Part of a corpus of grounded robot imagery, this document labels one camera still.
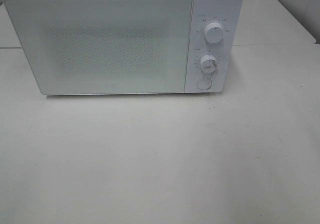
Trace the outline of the white adjacent table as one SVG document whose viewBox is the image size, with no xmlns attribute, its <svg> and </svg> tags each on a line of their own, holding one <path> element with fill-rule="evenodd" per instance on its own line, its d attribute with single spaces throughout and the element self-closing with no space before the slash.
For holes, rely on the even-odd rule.
<svg viewBox="0 0 320 224">
<path fill-rule="evenodd" d="M 234 46 L 315 43 L 316 39 L 278 0 L 243 0 Z"/>
</svg>

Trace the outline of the white microwave door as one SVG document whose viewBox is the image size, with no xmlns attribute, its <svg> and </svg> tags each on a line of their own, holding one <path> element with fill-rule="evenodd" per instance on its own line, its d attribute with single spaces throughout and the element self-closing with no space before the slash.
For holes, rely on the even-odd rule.
<svg viewBox="0 0 320 224">
<path fill-rule="evenodd" d="M 5 0 L 45 95 L 180 93 L 192 0 Z"/>
</svg>

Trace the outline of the upper white power knob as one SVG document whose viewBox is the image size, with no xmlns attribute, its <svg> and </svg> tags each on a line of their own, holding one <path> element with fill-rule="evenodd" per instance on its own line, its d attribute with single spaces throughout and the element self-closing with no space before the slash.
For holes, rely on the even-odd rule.
<svg viewBox="0 0 320 224">
<path fill-rule="evenodd" d="M 210 44 L 217 44 L 224 38 L 225 27 L 220 21 L 208 22 L 202 30 L 205 40 Z"/>
</svg>

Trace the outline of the white timer knob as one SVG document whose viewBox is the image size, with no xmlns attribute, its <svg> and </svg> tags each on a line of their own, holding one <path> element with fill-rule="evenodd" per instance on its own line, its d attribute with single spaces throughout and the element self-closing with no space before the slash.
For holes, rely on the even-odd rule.
<svg viewBox="0 0 320 224">
<path fill-rule="evenodd" d="M 200 58 L 199 67 L 203 73 L 213 73 L 217 70 L 217 60 L 213 55 L 204 55 Z"/>
</svg>

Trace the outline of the white microwave oven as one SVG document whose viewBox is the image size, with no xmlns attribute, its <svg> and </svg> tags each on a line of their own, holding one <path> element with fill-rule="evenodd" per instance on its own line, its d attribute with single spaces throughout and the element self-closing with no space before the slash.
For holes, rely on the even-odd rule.
<svg viewBox="0 0 320 224">
<path fill-rule="evenodd" d="M 243 0 L 3 0 L 44 95 L 222 91 Z"/>
</svg>

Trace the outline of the round door release button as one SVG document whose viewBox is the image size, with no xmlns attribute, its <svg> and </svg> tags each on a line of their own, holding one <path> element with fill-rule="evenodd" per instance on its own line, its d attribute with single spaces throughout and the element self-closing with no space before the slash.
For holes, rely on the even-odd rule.
<svg viewBox="0 0 320 224">
<path fill-rule="evenodd" d="M 196 85 L 200 90 L 208 90 L 211 88 L 212 81 L 210 78 L 201 78 L 197 81 Z"/>
</svg>

